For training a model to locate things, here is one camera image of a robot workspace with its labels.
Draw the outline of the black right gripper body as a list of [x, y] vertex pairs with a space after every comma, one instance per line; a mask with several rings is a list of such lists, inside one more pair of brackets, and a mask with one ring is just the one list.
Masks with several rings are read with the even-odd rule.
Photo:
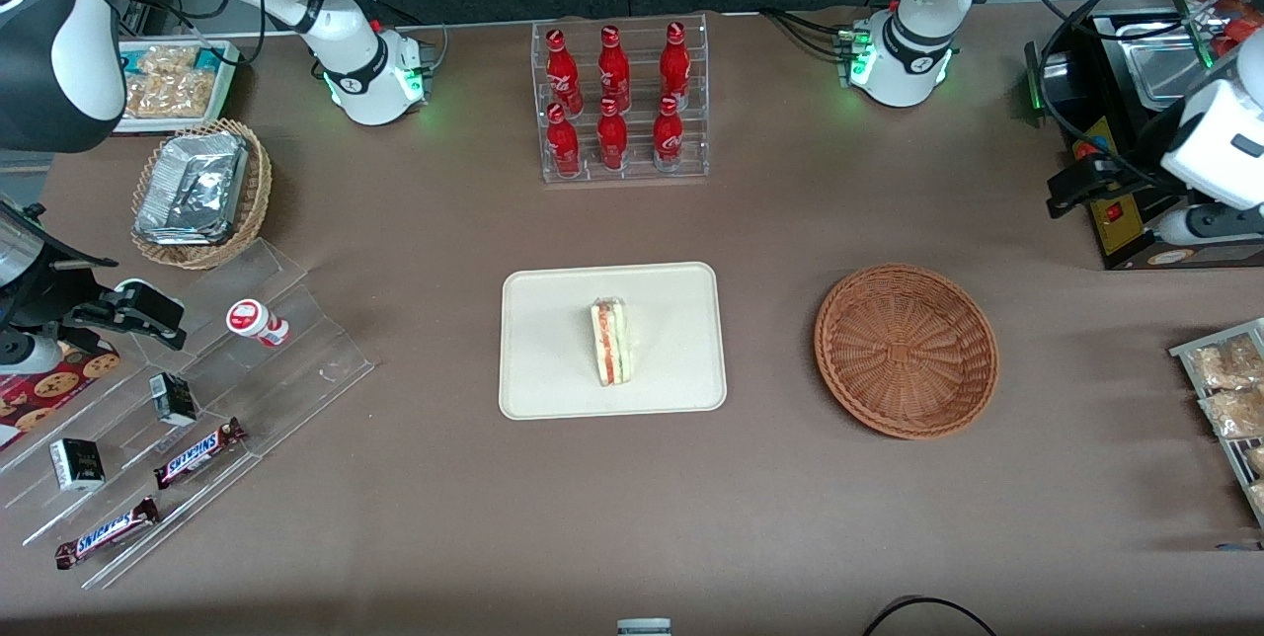
[[58, 321], [102, 293], [94, 268], [118, 260], [80, 252], [40, 226], [40, 204], [1, 204], [3, 326], [29, 329]]

